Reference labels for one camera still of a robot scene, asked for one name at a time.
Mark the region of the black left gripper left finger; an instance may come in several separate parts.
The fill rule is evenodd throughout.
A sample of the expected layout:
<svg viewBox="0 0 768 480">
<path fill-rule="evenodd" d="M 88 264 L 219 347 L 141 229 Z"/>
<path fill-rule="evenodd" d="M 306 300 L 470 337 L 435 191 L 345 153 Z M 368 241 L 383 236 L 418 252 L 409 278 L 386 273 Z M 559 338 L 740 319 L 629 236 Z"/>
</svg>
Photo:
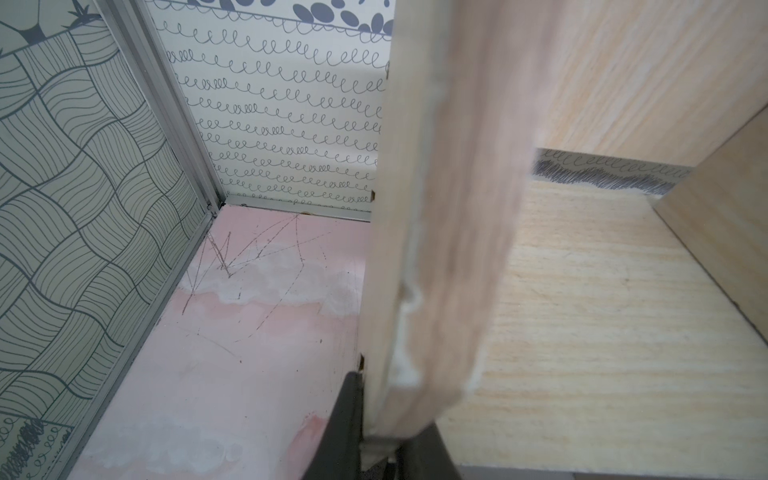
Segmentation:
<svg viewBox="0 0 768 480">
<path fill-rule="evenodd" d="M 361 478 L 362 419 L 362 375 L 351 371 L 344 377 L 315 455 L 302 476 L 303 480 Z"/>
</svg>

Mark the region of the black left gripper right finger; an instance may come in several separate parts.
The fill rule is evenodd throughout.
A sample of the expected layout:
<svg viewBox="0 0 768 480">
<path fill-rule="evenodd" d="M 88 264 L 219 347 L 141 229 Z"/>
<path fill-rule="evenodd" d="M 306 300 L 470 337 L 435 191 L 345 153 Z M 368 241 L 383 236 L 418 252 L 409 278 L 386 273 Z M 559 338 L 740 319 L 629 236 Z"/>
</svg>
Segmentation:
<svg viewBox="0 0 768 480">
<path fill-rule="evenodd" d="M 460 480 L 461 475 L 445 446 L 438 426 L 432 423 L 405 441 L 397 451 L 397 479 Z"/>
</svg>

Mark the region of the light wooden bookshelf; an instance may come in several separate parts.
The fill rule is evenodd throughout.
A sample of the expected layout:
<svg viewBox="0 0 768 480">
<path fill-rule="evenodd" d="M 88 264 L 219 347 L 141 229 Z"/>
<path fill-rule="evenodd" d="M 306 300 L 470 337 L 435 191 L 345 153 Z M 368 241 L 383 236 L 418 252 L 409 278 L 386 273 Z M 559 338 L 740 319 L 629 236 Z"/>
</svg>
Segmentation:
<svg viewBox="0 0 768 480">
<path fill-rule="evenodd" d="M 767 349 L 649 200 L 531 178 L 561 1 L 395 11 L 358 348 L 369 461 L 767 475 Z"/>
</svg>

